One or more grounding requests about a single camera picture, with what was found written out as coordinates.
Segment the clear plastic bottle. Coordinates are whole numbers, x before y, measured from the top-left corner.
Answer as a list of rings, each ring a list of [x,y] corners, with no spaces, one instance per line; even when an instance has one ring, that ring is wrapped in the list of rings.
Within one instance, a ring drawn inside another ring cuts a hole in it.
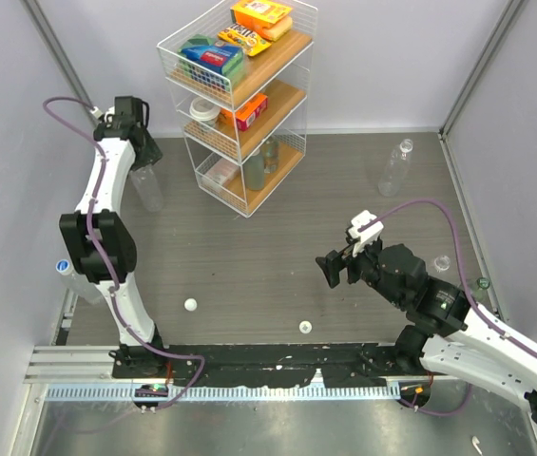
[[[163,208],[163,194],[154,167],[149,164],[129,172],[141,204],[148,212],[159,212]]]
[[[411,167],[412,152],[411,139],[404,139],[393,149],[378,181],[378,191],[382,196],[393,197],[399,192]]]
[[[451,259],[447,255],[437,256],[433,262],[433,267],[437,273],[445,273],[451,268]]]

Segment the white bottle cap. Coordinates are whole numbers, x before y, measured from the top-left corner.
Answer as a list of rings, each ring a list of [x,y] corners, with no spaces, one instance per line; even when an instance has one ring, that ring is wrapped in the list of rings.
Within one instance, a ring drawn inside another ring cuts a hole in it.
[[[299,330],[304,334],[310,333],[313,329],[312,323],[307,320],[301,321],[298,327],[299,327]]]
[[[184,301],[184,308],[189,312],[195,312],[198,308],[198,302],[194,298],[187,298]]]

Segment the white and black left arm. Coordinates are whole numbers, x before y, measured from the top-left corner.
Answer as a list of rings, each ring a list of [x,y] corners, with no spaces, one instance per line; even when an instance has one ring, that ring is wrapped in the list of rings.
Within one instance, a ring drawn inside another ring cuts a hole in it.
[[[115,376],[156,378],[167,357],[137,288],[137,247],[120,208],[130,173],[150,170],[163,153],[148,131],[148,102],[120,96],[107,112],[91,113],[98,121],[88,137],[95,149],[91,174],[76,209],[60,217],[59,229],[73,268],[101,294],[117,325],[119,345],[109,353]]]

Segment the clear bottle with blue cap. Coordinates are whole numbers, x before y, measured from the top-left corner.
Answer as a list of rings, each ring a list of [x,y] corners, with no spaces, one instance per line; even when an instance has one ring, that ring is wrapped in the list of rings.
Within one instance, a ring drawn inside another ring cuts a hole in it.
[[[91,305],[102,304],[105,300],[94,284],[87,281],[85,275],[80,275],[68,259],[59,259],[55,270],[61,276],[68,289],[73,291]]]

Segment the green glass bottle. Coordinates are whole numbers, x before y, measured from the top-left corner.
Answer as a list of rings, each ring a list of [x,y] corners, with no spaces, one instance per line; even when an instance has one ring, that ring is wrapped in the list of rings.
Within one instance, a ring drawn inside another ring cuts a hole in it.
[[[473,285],[473,290],[476,293],[482,293],[482,292],[486,292],[490,288],[491,282],[487,277],[481,276],[481,277],[478,277],[472,283],[472,285]]]

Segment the white lidded paper cup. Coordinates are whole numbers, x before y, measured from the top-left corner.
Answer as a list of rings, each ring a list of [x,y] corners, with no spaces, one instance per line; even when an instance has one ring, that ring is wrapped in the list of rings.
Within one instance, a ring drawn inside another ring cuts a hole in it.
[[[203,97],[196,97],[190,104],[189,113],[202,128],[214,128],[221,114],[221,108]]]

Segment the white box, bottom shelf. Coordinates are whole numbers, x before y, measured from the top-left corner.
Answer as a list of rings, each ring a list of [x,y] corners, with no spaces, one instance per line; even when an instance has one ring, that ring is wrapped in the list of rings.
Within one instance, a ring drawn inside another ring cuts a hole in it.
[[[202,173],[201,183],[211,190],[219,192],[224,189],[238,174],[240,168],[227,159],[220,158]]]

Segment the orange box, middle shelf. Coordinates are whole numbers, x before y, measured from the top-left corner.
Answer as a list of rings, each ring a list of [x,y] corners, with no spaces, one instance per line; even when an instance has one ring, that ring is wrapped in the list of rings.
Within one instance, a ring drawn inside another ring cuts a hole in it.
[[[221,109],[219,120],[236,128],[238,131],[246,131],[255,122],[255,120],[268,107],[268,97],[264,93],[258,93],[247,103],[240,107],[236,112]]]

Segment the glass jar, bottom shelf front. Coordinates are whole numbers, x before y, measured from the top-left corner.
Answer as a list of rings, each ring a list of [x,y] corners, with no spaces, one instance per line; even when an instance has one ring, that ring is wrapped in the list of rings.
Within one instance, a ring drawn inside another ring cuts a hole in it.
[[[264,158],[257,149],[243,164],[245,187],[252,191],[260,191],[265,183]]]

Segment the glass jar, shelf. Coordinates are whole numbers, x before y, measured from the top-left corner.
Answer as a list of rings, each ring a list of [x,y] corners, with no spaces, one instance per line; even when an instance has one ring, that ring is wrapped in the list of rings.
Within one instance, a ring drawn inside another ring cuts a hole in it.
[[[273,174],[278,169],[279,143],[274,137],[269,137],[260,147],[264,160],[264,173]]]
[[[252,191],[260,191],[265,183],[264,158],[257,149],[243,164],[245,187]]]

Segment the green and blue box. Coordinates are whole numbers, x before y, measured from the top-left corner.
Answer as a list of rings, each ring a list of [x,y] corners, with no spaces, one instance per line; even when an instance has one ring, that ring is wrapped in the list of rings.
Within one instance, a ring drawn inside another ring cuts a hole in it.
[[[184,73],[192,80],[228,91],[245,76],[242,47],[205,35],[194,35],[178,50]]]

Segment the glass jar, bottom shelf back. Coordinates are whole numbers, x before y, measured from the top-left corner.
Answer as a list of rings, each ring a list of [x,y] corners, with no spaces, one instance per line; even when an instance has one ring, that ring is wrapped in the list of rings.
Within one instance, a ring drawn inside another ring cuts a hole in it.
[[[264,173],[273,174],[278,169],[279,143],[274,137],[269,137],[260,147],[264,160]]]

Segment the yellow candy bag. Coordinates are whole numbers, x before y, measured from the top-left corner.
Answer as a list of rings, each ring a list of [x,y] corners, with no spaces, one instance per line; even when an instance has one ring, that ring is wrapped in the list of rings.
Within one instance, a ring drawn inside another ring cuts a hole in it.
[[[218,37],[224,42],[242,47],[248,57],[259,56],[272,45],[258,33],[240,24],[233,24],[221,30]]]

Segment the orange snack box, top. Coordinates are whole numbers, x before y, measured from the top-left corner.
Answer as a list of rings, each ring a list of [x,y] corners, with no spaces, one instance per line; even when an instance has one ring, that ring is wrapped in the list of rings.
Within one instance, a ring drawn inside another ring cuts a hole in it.
[[[271,28],[292,10],[292,7],[273,1],[239,1],[231,7],[235,22],[249,29]]]

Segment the yellow sponge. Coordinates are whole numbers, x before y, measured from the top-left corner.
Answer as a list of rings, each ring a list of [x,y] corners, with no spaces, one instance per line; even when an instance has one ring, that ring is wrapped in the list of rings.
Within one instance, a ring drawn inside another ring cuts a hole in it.
[[[290,16],[286,16],[271,27],[263,27],[259,34],[269,42],[276,42],[292,28],[293,24],[293,19]]]

